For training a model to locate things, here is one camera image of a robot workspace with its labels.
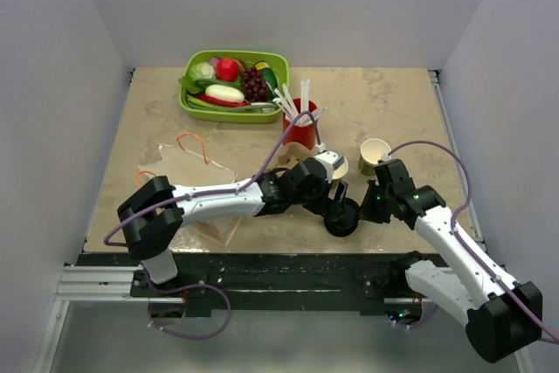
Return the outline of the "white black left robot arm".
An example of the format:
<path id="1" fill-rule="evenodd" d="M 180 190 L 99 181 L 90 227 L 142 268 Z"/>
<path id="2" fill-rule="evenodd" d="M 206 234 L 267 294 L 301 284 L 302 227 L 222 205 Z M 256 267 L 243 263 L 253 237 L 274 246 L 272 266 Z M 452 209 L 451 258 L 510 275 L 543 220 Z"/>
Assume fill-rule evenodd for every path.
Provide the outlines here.
<path id="1" fill-rule="evenodd" d="M 156 176 L 118 208 L 119 229 L 129 255 L 147 271 L 151 287 L 161 296 L 171 296 L 181 286 L 181 275 L 169 245 L 182 226 L 281 214 L 293 205 L 310 204 L 328 193 L 343 163 L 342 155 L 326 151 L 285 171 L 204 187 L 174 186 L 166 176 Z"/>

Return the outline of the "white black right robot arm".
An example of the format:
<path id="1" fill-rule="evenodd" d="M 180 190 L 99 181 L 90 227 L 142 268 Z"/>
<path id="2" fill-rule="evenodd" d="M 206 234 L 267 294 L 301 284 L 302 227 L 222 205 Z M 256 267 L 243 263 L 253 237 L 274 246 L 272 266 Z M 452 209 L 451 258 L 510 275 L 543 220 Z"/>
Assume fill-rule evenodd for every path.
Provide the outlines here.
<path id="1" fill-rule="evenodd" d="M 401 297 L 417 292 L 432 300 L 465 330 L 477 354 L 489 363 L 542 338 L 542 293 L 520 283 L 493 261 L 459 225 L 431 187 L 417 187 L 404 163 L 384 158 L 362 202 L 362 218 L 398 219 L 427 241 L 447 264 L 439 268 L 418 252 L 406 254 L 389 276 Z"/>

